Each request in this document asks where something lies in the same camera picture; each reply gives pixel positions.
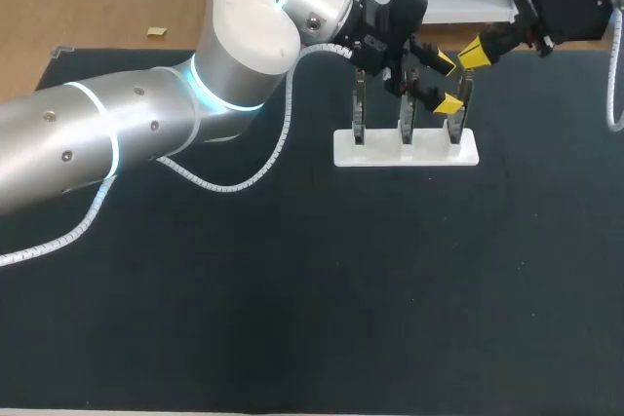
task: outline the white joint cap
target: white joint cap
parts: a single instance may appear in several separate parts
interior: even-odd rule
[[[301,49],[299,31],[275,0],[214,0],[213,22],[221,46],[266,75],[288,72]]]

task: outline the screw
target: screw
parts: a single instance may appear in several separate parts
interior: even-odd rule
[[[321,22],[316,17],[310,17],[308,20],[308,29],[310,31],[316,31],[321,27]]]

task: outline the small yellow object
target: small yellow object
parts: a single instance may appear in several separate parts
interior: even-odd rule
[[[162,36],[167,32],[167,28],[159,28],[157,26],[151,26],[147,28],[147,36]]]
[[[447,74],[447,76],[450,76],[450,74],[455,71],[455,68],[457,68],[457,64],[450,60],[442,51],[438,51],[438,57],[452,64],[452,70]]]
[[[470,46],[459,53],[459,61],[464,68],[478,68],[491,65],[484,47],[481,44],[481,37],[477,36]]]
[[[455,96],[445,93],[445,100],[433,112],[436,114],[455,114],[463,105],[464,103]]]

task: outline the metal clamp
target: metal clamp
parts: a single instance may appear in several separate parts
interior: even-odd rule
[[[358,69],[355,74],[355,90],[353,92],[353,136],[356,145],[364,145],[365,141],[366,98],[366,72]]]
[[[464,70],[461,78],[459,79],[459,85],[457,86],[457,99],[462,101],[464,104],[455,114],[447,116],[448,137],[450,138],[450,143],[453,145],[461,143],[461,137],[463,136],[464,129],[466,127],[470,100],[472,99],[473,91],[475,89],[474,76],[475,74],[473,69]]]

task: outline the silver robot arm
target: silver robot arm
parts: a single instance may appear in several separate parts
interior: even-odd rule
[[[0,212],[102,181],[191,144],[235,137],[293,65],[333,39],[353,0],[207,0],[176,67],[67,83],[0,104]]]

